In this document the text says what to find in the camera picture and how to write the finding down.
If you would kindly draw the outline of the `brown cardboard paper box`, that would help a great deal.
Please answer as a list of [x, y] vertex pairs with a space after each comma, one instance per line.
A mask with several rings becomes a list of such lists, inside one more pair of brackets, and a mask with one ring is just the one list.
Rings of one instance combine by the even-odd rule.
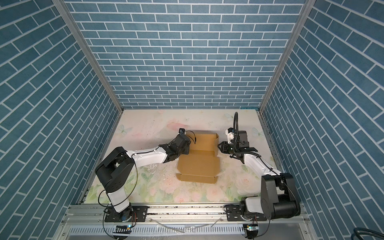
[[196, 137], [189, 153], [179, 157], [176, 177], [182, 182], [215, 184], [220, 173], [219, 135], [197, 133]]

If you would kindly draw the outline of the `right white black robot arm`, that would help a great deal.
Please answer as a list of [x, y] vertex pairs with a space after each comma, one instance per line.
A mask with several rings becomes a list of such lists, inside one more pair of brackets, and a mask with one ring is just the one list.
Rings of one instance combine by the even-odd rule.
[[241, 161], [261, 179], [261, 192], [241, 201], [245, 214], [264, 214], [268, 220], [288, 219], [300, 215], [300, 197], [294, 177], [268, 164], [258, 150], [249, 146], [246, 131], [226, 130], [227, 140], [218, 145], [223, 154]]

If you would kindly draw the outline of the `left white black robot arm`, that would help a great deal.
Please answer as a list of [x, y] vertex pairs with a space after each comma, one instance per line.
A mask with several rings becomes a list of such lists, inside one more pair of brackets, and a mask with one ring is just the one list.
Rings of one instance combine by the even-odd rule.
[[181, 155], [188, 155], [190, 144], [191, 138], [185, 133], [179, 133], [169, 143], [149, 150], [127, 151], [123, 147], [115, 148], [95, 170], [110, 201], [110, 205], [105, 207], [113, 209], [117, 214], [130, 214], [130, 194], [125, 192], [124, 185], [131, 170], [137, 171], [139, 167], [168, 163]]

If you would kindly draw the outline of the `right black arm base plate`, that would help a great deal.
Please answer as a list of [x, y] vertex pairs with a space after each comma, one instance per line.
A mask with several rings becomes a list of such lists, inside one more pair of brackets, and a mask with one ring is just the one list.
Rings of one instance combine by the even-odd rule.
[[223, 210], [227, 216], [228, 222], [258, 222], [266, 221], [267, 218], [262, 213], [250, 213], [247, 212], [245, 207], [240, 205], [228, 204], [223, 206]]

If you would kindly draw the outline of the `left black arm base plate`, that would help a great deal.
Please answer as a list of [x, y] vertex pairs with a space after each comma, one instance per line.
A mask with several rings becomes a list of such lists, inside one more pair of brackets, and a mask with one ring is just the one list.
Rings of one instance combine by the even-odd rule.
[[118, 213], [114, 207], [107, 207], [107, 209], [104, 210], [104, 221], [107, 223], [145, 222], [148, 208], [148, 206], [129, 206]]

